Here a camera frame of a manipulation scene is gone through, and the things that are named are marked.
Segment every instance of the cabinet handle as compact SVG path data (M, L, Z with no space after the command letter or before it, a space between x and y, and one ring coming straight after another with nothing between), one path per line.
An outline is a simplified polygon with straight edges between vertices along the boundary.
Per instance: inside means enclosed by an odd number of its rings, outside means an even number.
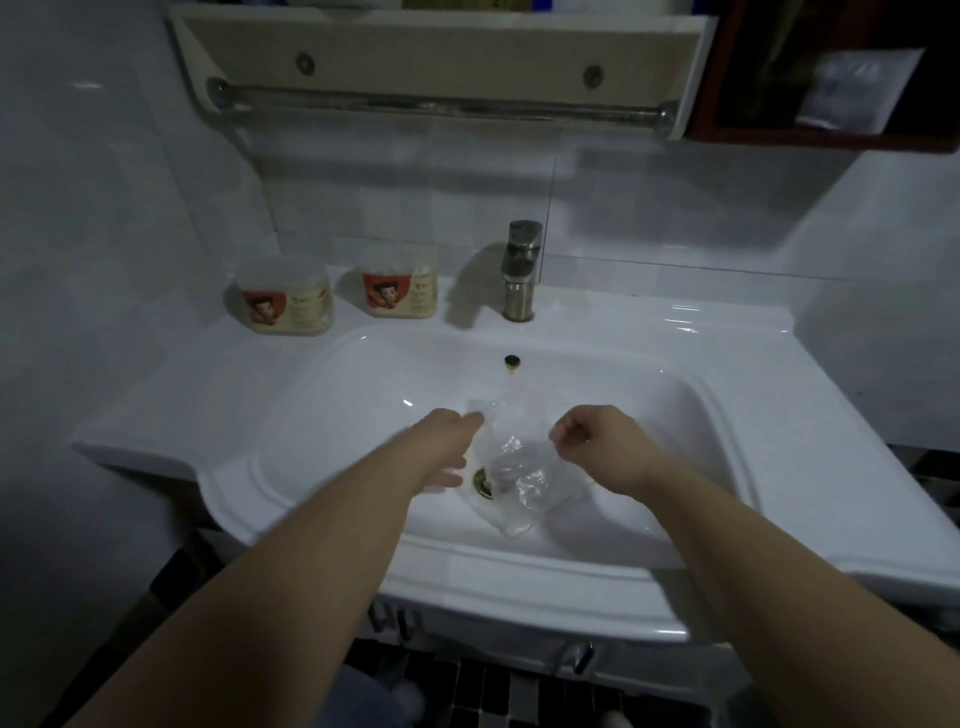
M593 643L587 643L586 649L584 649L584 654L580 656L580 659L573 664L573 674L582 675L587 670L587 667L590 664L590 660L593 659Z
M400 639L404 642L410 642L410 625L407 623L407 610L396 610L396 629L400 633Z
M387 626L386 622L376 615L376 603L371 604L370 609L367 610L367 619L370 620L370 628L376 634L380 634Z

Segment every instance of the cartoon character label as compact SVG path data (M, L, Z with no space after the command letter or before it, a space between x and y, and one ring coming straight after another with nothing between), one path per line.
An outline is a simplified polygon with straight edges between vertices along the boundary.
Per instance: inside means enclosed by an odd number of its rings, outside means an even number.
M316 333L333 323L326 286L301 291L243 291L254 330Z
M437 310L437 275L380 276L363 274L367 306L376 316L426 318Z

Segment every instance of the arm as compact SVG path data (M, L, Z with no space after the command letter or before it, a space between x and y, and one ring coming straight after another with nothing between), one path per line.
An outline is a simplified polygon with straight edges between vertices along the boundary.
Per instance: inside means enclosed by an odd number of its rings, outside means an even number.
M188 599L68 724L305 726L390 565L410 500L456 486L483 417L434 410Z
M570 410L561 457L653 511L783 725L925 728L960 716L960 657L612 406Z

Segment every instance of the white countertop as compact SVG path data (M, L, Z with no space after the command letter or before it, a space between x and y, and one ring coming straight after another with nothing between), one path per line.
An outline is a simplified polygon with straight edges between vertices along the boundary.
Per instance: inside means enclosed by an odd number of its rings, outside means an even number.
M196 478L217 522L245 543L280 518L251 475L263 423L318 359L360 328L405 326L575 338L652 353L691 372L719 405L764 516L884 595L960 604L960 531L913 481L792 333L781 309L621 297L540 286L536 319L454 310L384 322L337 300L318 337L255 334L226 317L74 434L92 459ZM677 306L683 316L678 316ZM252 379L260 382L251 386ZM405 534L381 593L485 618L634 640L691 639L670 578L644 569L509 554Z

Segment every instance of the faucet base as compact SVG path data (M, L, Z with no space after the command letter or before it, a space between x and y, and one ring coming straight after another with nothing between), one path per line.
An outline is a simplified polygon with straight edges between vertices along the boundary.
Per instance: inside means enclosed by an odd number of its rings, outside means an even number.
M504 283L503 318L523 324L534 317L534 283Z

